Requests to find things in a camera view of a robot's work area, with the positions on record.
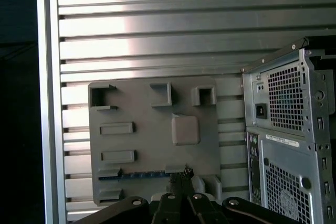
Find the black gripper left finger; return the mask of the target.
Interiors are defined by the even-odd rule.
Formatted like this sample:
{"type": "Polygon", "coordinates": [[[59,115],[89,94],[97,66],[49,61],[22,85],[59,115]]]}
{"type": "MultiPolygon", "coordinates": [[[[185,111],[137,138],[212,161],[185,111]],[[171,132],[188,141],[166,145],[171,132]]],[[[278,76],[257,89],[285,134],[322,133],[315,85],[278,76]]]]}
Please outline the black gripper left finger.
{"type": "Polygon", "coordinates": [[[179,223],[182,204],[181,173],[170,176],[170,191],[148,202],[140,196],[125,198],[76,223],[179,223]]]}

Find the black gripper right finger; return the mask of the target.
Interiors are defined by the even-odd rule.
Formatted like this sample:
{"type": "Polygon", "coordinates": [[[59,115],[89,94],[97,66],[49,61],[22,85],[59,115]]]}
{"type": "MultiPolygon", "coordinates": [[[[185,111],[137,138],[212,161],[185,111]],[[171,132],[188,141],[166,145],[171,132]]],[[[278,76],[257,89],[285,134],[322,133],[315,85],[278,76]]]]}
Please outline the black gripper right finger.
{"type": "Polygon", "coordinates": [[[183,170],[183,193],[197,223],[299,223],[239,197],[229,197],[221,204],[197,193],[192,185],[194,171],[183,170]]]}

